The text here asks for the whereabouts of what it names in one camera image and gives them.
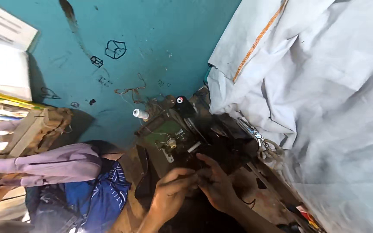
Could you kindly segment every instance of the teal wall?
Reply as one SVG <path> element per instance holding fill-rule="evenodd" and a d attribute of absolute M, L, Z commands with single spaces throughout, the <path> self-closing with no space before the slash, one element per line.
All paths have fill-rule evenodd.
<path fill-rule="evenodd" d="M 127 148 L 140 126 L 132 110 L 144 106 L 133 103 L 131 93 L 120 96 L 114 90 L 143 86 L 140 73 L 146 82 L 139 89 L 143 100 L 160 93 L 192 96 L 203 85 L 207 61 L 240 0 L 69 3 L 77 26 L 58 0 L 0 0 L 0 7 L 39 30 L 30 50 L 34 100 L 69 108 L 79 103 L 77 109 L 95 119 L 80 141 L 106 140 Z M 109 40 L 126 43 L 121 58 L 105 55 Z M 89 56 L 104 65 L 97 68 Z M 43 99 L 41 87 L 61 99 Z"/>

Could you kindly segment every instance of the blue fabric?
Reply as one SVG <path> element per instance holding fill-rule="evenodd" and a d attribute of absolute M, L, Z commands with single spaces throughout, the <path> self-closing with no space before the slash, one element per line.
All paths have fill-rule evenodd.
<path fill-rule="evenodd" d="M 84 232 L 101 233 L 111 228 L 128 198 L 131 184 L 117 161 L 102 158 L 96 180 L 65 183 L 67 204 L 82 217 Z"/>

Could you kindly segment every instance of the wire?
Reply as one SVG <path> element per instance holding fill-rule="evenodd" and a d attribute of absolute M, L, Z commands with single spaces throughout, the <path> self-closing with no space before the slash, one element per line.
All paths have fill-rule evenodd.
<path fill-rule="evenodd" d="M 256 205 L 256 199 L 254 198 L 254 200 L 252 201 L 252 202 L 250 202 L 250 203 L 246 203 L 245 201 L 243 201 L 242 200 L 242 202 L 244 202 L 245 204 L 247 204 L 247 205 L 251 205 L 251 204 L 253 204 L 253 206 L 251 207 L 251 208 L 254 208 L 254 206 Z"/>

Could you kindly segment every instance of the lavender shirt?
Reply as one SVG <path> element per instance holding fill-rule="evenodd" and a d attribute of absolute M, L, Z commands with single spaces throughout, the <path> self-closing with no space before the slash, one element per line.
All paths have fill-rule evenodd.
<path fill-rule="evenodd" d="M 1 180 L 0 184 L 40 186 L 96 179 L 101 159 L 92 145 L 78 143 L 33 156 L 0 159 L 0 173 L 27 173 L 21 180 Z"/>

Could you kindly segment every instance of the white tarp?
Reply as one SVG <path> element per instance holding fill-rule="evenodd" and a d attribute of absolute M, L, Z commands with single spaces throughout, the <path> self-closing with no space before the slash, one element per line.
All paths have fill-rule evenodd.
<path fill-rule="evenodd" d="M 373 0 L 243 0 L 209 63 L 213 114 L 288 149 L 284 174 L 329 233 L 373 233 Z"/>

